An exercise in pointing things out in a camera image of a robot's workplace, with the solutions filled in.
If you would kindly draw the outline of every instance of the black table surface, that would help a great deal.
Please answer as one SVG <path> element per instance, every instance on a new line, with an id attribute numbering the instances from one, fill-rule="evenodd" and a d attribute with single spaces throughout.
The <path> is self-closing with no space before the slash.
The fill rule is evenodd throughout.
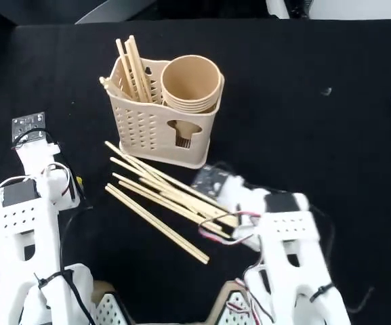
<path id="1" fill-rule="evenodd" d="M 114 284 L 137 322 L 193 322 L 256 254 L 208 242 L 190 222 L 136 197 L 211 257 L 202 265 L 104 194 L 110 172 L 124 171 L 103 144 L 118 135 L 98 77 L 110 73 L 114 40 L 130 34 L 145 58 L 199 54 L 218 64 L 226 84 L 208 162 L 303 192 L 328 213 L 337 232 L 331 275 L 346 304 L 375 287 L 353 324 L 391 324 L 391 21 L 125 22 L 0 35 L 0 181 L 22 173 L 9 149 L 11 119 L 46 111 L 96 206 L 73 224 L 65 262 Z M 186 183 L 196 173 L 152 164 Z M 316 219 L 325 246 L 327 223 Z"/>

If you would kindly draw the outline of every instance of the stacked paper cups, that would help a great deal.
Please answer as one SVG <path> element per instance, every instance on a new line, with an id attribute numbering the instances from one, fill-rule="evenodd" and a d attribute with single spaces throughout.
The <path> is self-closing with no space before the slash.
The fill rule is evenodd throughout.
<path id="1" fill-rule="evenodd" d="M 161 75 L 164 104 L 180 112 L 201 114 L 215 107 L 220 96 L 221 72 L 202 56 L 180 56 L 163 69 Z M 189 121 L 176 121 L 173 127 L 181 146 L 189 146 L 200 127 Z"/>

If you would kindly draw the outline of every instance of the paper cup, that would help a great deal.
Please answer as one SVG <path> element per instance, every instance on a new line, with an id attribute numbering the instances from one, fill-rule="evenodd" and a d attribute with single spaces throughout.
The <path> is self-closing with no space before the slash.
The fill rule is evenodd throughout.
<path id="1" fill-rule="evenodd" d="M 168 106 L 184 112 L 202 112 L 220 95 L 221 72 L 202 56 L 181 56 L 161 74 L 162 96 Z"/>

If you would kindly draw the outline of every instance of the wooden chopstick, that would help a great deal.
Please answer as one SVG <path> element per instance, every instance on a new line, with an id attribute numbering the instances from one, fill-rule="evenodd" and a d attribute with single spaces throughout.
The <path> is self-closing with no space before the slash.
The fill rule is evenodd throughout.
<path id="1" fill-rule="evenodd" d="M 138 96 L 140 97 L 140 102 L 145 103 L 147 102 L 146 94 L 144 92 L 144 87 L 142 85 L 140 76 L 138 75 L 138 69 L 136 68 L 136 61 L 135 57 L 131 48 L 131 40 L 128 39 L 125 42 L 126 46 L 126 52 L 127 52 L 127 57 L 129 58 L 129 63 L 131 66 L 132 74 L 133 74 L 133 79 L 135 81 L 136 89 L 138 90 Z"/>
<path id="2" fill-rule="evenodd" d="M 132 192 L 135 192 L 135 193 L 161 205 L 162 207 L 165 207 L 165 208 L 187 218 L 188 220 L 195 222 L 196 224 L 200 224 L 202 221 L 205 220 L 204 218 L 200 217 L 199 215 L 195 215 L 195 214 L 191 213 L 190 211 L 185 210 L 184 208 L 180 207 L 177 204 L 174 204 L 174 202 L 169 201 L 166 198 L 161 198 L 161 196 L 159 196 L 160 199 L 158 199 L 155 196 L 152 196 L 144 191 L 137 189 L 134 186 L 129 185 L 128 183 L 125 183 L 124 181 L 119 181 L 119 185 L 121 185 L 124 188 L 127 188 L 128 190 L 131 190 Z M 208 230 L 210 230 L 211 232 L 214 232 L 215 234 L 218 234 L 224 238 L 230 238 L 230 236 L 228 234 L 226 234 L 225 232 L 222 232 L 221 230 L 218 230 L 218 228 L 216 227 L 218 225 L 216 223 L 206 222 L 203 224 L 203 226 L 205 226 Z"/>
<path id="3" fill-rule="evenodd" d="M 185 238 L 181 237 L 177 232 L 165 225 L 161 220 L 157 219 L 154 215 L 149 213 L 146 209 L 141 207 L 138 203 L 133 201 L 130 197 L 122 193 L 119 189 L 108 183 L 105 190 L 112 194 L 115 198 L 120 200 L 124 205 L 136 212 L 140 217 L 149 222 L 153 227 L 157 228 L 160 232 L 166 235 L 169 239 L 173 240 L 178 246 L 183 248 L 186 252 L 198 259 L 201 263 L 207 264 L 209 257 L 200 251 L 197 247 L 192 245 Z"/>
<path id="4" fill-rule="evenodd" d="M 120 154 L 124 155 L 124 153 L 122 153 L 120 151 L 120 149 L 118 149 L 117 147 L 115 147 L 114 145 L 112 145 L 110 142 L 105 142 L 105 144 L 111 148 L 109 146 L 109 144 L 115 148 L 115 150 L 119 151 Z M 151 167 L 149 164 L 146 164 L 145 162 L 137 159 L 136 157 L 134 156 L 131 156 L 131 159 L 133 159 L 134 161 L 136 161 L 141 167 L 145 168 L 147 171 L 151 172 L 151 173 L 154 173 L 156 175 L 158 175 L 159 177 L 162 177 L 164 180 L 166 181 L 169 181 L 170 183 L 173 183 L 174 185 L 177 185 L 179 188 L 182 188 L 184 190 L 186 190 L 187 192 L 191 193 L 191 194 L 194 194 L 195 196 L 198 196 L 201 200 L 204 200 L 212 205 L 214 205 L 215 207 L 223 210 L 223 212 L 228 212 L 226 208 L 224 207 L 221 207 L 220 204 L 218 204 L 214 199 L 194 190 L 193 188 L 191 188 L 190 186 L 187 186 L 186 184 L 183 184 L 181 181 L 178 181 L 174 178 L 172 178 L 171 176 L 165 174 L 165 173 L 162 173 L 160 170 L 154 168 L 154 167 Z"/>
<path id="5" fill-rule="evenodd" d="M 138 193 L 139 195 L 142 195 L 158 204 L 161 204 L 167 208 L 170 208 L 172 207 L 172 209 L 170 210 L 173 210 L 174 212 L 177 212 L 179 214 L 181 213 L 184 213 L 184 217 L 187 217 L 188 219 L 190 219 L 191 221 L 197 223 L 197 224 L 200 224 L 201 222 L 205 221 L 205 218 L 199 216 L 199 215 L 196 215 L 194 213 L 191 213 L 189 210 L 186 210 L 185 208 L 181 207 L 180 205 L 174 203 L 173 201 L 171 200 L 168 200 L 167 198 L 164 198 L 162 196 L 160 196 L 159 194 L 153 192 L 152 190 L 149 190 L 148 188 L 145 188 L 144 186 L 124 177 L 124 176 L 121 176 L 117 173 L 112 173 L 112 176 L 116 177 L 117 179 L 120 180 L 119 184 L 123 187 L 126 187 L 128 189 L 130 189 L 131 191 L 135 192 L 135 193 Z M 217 225 L 215 223 L 206 223 L 207 227 L 211 227 L 211 228 L 214 228 L 216 230 L 221 230 L 222 227 L 220 225 Z"/>
<path id="6" fill-rule="evenodd" d="M 129 95 L 127 95 L 124 91 L 118 88 L 117 85 L 115 85 L 109 77 L 108 78 L 100 77 L 99 81 L 102 84 L 103 88 L 105 88 L 105 90 L 108 90 L 114 96 L 122 97 L 125 98 L 126 100 L 132 100 L 129 97 Z"/>
<path id="7" fill-rule="evenodd" d="M 152 94 L 151 94 L 151 84 L 150 81 L 147 82 L 146 73 L 144 71 L 144 67 L 141 62 L 140 53 L 138 52 L 138 47 L 136 46 L 135 37 L 133 35 L 129 36 L 129 46 L 131 47 L 131 52 L 133 54 L 133 60 L 135 62 L 136 68 L 138 69 L 138 74 L 141 77 L 141 82 L 143 84 L 143 89 L 147 95 L 147 102 L 152 102 Z"/>
<path id="8" fill-rule="evenodd" d="M 138 99 L 136 98 L 135 89 L 133 88 L 132 78 L 130 76 L 129 66 L 127 65 L 126 55 L 125 55 L 125 51 L 123 49 L 123 44 L 121 44 L 120 39 L 116 39 L 115 43 L 117 44 L 117 49 L 118 49 L 119 55 L 120 55 L 120 61 L 123 65 L 123 70 L 124 70 L 124 73 L 126 76 L 127 84 L 129 85 L 130 96 L 131 96 L 132 100 L 137 101 Z"/>
<path id="9" fill-rule="evenodd" d="M 135 167 L 137 170 L 139 170 L 140 172 L 142 173 L 145 173 L 147 174 L 147 176 L 151 176 L 151 177 L 154 177 L 155 179 L 157 179 L 158 181 L 160 181 L 161 183 L 166 183 L 168 184 L 164 179 L 162 179 L 162 177 L 158 176 L 157 174 L 155 173 L 152 173 L 150 171 L 147 171 L 146 169 L 143 169 L 143 167 L 140 165 L 140 162 L 142 163 L 141 160 L 138 160 L 138 159 L 133 159 L 132 156 L 128 155 L 128 154 L 124 154 L 122 153 L 122 151 L 120 149 L 118 149 L 116 146 L 114 146 L 112 143 L 110 143 L 109 141 L 105 141 L 105 144 L 108 148 L 110 148 L 113 152 L 115 152 L 116 154 L 118 154 L 121 158 L 123 158 L 124 160 L 126 160 L 128 163 L 132 164 L 133 167 Z"/>
<path id="10" fill-rule="evenodd" d="M 195 198 L 194 196 L 191 196 L 187 193 L 183 193 L 180 190 L 177 190 L 176 188 L 173 188 L 171 186 L 166 186 L 164 184 L 159 183 L 158 181 L 155 181 L 154 179 L 145 179 L 143 177 L 140 178 L 140 181 L 142 183 L 147 184 L 148 186 L 158 190 L 161 192 L 161 195 L 178 203 L 181 205 L 186 206 L 189 204 L 192 206 L 195 210 L 198 212 L 201 212 L 202 215 L 207 214 L 210 217 L 219 217 L 220 215 L 223 215 L 223 217 L 220 217 L 218 219 L 218 222 L 223 223 L 224 225 L 228 225 L 230 227 L 237 227 L 239 225 L 239 220 L 237 217 L 233 215 L 227 215 L 226 211 L 220 210 L 217 207 L 214 207 L 213 205 L 199 200 L 198 198 Z"/>

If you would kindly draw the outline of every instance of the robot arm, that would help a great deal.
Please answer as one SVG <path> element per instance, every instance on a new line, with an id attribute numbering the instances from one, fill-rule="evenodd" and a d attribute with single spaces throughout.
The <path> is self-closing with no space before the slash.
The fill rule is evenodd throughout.
<path id="1" fill-rule="evenodd" d="M 342 297 L 331 285 L 314 217 L 303 194 L 249 189 L 242 177 L 210 166 L 198 174 L 193 186 L 230 212 L 260 215 L 254 220 L 239 213 L 240 226 L 232 234 L 235 240 L 253 234 L 243 244 L 261 254 L 260 262 L 245 271 L 241 282 L 253 305 L 255 323 L 350 324 Z M 291 264 L 291 256 L 297 264 Z"/>
<path id="2" fill-rule="evenodd" d="M 74 175 L 54 160 L 59 146 L 49 144 L 42 131 L 21 135 L 44 128 L 44 118 L 44 113 L 38 113 L 13 120 L 13 140 L 22 137 L 16 152 L 26 176 L 0 184 L 0 325 L 18 324 L 27 295 L 36 297 L 29 299 L 30 303 L 35 301 L 36 311 L 50 308 L 47 314 L 52 315 L 54 324 L 89 323 L 62 276 L 40 290 L 37 286 L 37 278 L 46 279 L 60 271 L 59 211 L 77 207 L 80 202 Z M 32 257 L 27 256 L 26 248 L 33 248 Z M 91 274 L 83 265 L 71 268 L 78 269 L 74 278 L 84 273 L 81 277 L 87 279 L 79 292 L 91 309 Z"/>

